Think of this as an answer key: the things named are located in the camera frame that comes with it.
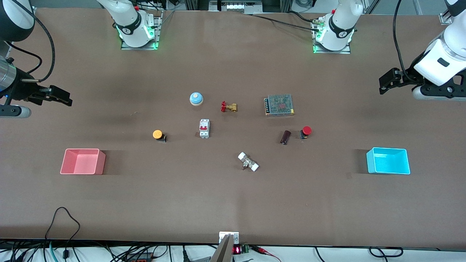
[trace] pink plastic tray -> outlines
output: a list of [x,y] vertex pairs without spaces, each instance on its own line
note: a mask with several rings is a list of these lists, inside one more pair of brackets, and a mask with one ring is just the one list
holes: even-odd
[[63,157],[62,175],[102,175],[105,154],[99,149],[68,148]]

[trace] brown table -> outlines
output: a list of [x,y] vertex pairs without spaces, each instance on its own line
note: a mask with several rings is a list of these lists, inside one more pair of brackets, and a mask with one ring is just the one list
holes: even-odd
[[[466,103],[417,101],[409,87],[379,95],[378,78],[398,66],[392,17],[362,16],[352,54],[324,55],[308,31],[237,13],[176,12],[157,51],[121,51],[105,10],[37,15],[56,45],[44,84],[74,103],[19,102],[32,116],[1,120],[0,237],[41,238],[66,206],[80,239],[213,243],[232,230],[258,244],[466,248]],[[398,23],[407,65],[444,28],[435,16]],[[43,76],[41,28],[18,45],[44,58]],[[22,69],[36,63],[11,56]],[[265,118],[262,99],[283,93],[296,115]],[[223,100],[238,112],[220,112]],[[201,118],[209,139],[195,136]],[[305,125],[314,132],[300,140]],[[374,146],[406,148],[411,175],[367,174]],[[60,175],[66,148],[105,150],[104,175]],[[241,170],[241,151],[257,172]],[[51,237],[75,230],[65,213],[56,223]]]

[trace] blue bin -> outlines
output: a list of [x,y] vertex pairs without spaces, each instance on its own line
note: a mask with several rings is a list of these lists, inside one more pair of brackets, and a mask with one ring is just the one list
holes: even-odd
[[366,154],[371,174],[409,175],[408,152],[402,148],[374,147]]

